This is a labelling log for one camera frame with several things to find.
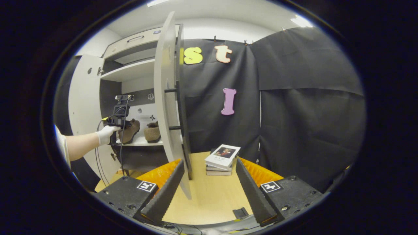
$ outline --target door handle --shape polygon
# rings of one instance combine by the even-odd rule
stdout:
[[[130,41],[132,41],[133,39],[139,39],[139,38],[143,38],[144,37],[144,35],[141,35],[141,36],[138,36],[138,37],[134,37],[134,38],[131,38],[131,39],[129,39],[128,41],[126,41],[126,42],[130,42]]]

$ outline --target white cabinet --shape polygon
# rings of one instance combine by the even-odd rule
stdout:
[[[176,37],[180,25],[176,25]],[[110,44],[103,54],[104,59],[110,59],[111,57],[120,58],[122,56],[128,56],[133,53],[149,50],[155,48],[158,39],[160,38],[163,28],[153,28],[150,30],[142,31],[124,39],[116,41]]]
[[[175,56],[175,52],[179,50],[176,38],[179,35],[182,36],[182,30],[181,25],[174,25],[174,12],[171,12],[163,27],[144,31],[109,45],[103,58],[83,55],[70,85],[69,114],[74,135],[95,132],[99,121],[103,118],[99,100],[100,89],[102,89],[100,80],[121,83],[120,94],[139,94],[135,95],[135,99],[142,100],[136,102],[134,100],[132,104],[128,103],[130,109],[126,120],[132,118],[139,120],[140,131],[134,136],[132,143],[127,146],[161,145],[164,147],[169,162],[178,158],[184,159],[185,176],[180,186],[186,196],[191,198],[187,179],[190,159],[188,159],[189,155],[183,152],[183,136],[180,130],[169,130],[170,126],[180,126],[175,92],[165,93],[164,91],[167,88],[174,88],[176,83],[176,69],[179,69],[178,59]],[[141,60],[138,57],[138,53],[144,51],[149,56],[152,50],[155,58]],[[117,58],[129,58],[128,61],[134,60],[136,62],[124,64],[107,73],[101,71],[105,60],[115,61]],[[148,143],[144,136],[144,129],[147,128],[148,123],[157,120],[160,126],[161,140],[157,143]],[[100,168],[97,167],[94,150],[85,156],[90,167],[100,178],[102,178],[101,175],[104,175],[111,179],[112,175],[120,168],[119,161],[110,157],[112,152],[109,145],[99,147],[102,165]]]

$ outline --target ceiling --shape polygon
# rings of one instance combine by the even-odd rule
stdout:
[[[171,11],[176,23],[182,19],[223,18],[258,25],[273,31],[297,27],[290,21],[295,13],[266,0],[170,0],[152,7],[146,4],[107,26],[126,37],[154,26],[162,26]]]

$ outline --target drawer handle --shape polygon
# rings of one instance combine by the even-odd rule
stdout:
[[[130,42],[131,40],[133,40],[133,39],[137,39],[137,38],[143,38],[144,36],[143,35],[141,35],[141,36],[138,36],[138,37],[134,37],[134,38],[131,38],[131,39],[129,39],[128,41],[126,41],[126,42]]]

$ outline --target ceiling light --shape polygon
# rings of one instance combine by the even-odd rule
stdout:
[[[147,3],[147,6],[152,7],[152,6],[155,6],[157,4],[167,2],[167,1],[169,1],[169,0],[154,0],[154,1],[150,1],[149,3]]]
[[[299,25],[300,27],[304,28],[304,27],[310,27],[312,28],[312,24],[309,23],[309,21],[307,21],[305,18],[300,17],[298,15],[296,15],[296,18],[290,19],[292,22],[294,22],[295,24]]]

